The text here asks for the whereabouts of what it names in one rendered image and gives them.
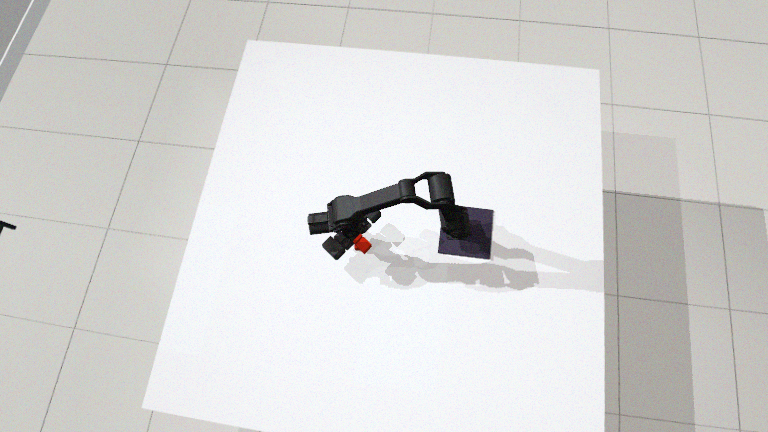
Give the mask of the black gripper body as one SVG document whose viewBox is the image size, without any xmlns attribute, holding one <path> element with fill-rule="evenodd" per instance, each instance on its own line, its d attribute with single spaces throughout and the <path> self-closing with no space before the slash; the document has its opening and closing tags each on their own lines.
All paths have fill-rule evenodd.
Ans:
<svg viewBox="0 0 768 432">
<path fill-rule="evenodd" d="M 335 260 L 339 260 L 345 254 L 346 250 L 344 248 L 351 243 L 350 240 L 353 242 L 365 230 L 363 227 L 368 223 L 367 220 L 369 219 L 374 224 L 380 217 L 380 211 L 365 215 L 364 222 L 360 222 L 358 228 L 354 232 L 345 233 L 341 231 L 339 237 L 336 239 L 337 241 L 330 236 L 322 244 L 323 249 L 325 249 Z"/>
</svg>

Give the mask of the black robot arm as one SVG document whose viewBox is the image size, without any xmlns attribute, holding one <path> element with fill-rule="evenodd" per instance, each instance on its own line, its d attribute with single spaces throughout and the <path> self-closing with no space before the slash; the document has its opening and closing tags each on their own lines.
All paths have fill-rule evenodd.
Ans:
<svg viewBox="0 0 768 432">
<path fill-rule="evenodd" d="M 414 184 L 422 179 L 428 181 L 431 202 L 416 196 Z M 455 205 L 451 175 L 442 171 L 401 179 L 397 184 L 358 197 L 337 196 L 327 204 L 327 212 L 308 214 L 309 234 L 354 232 L 359 223 L 364 222 L 365 215 L 401 203 L 414 203 L 426 210 L 438 209 L 441 229 L 448 240 L 467 240 L 472 235 L 467 208 Z"/>
</svg>

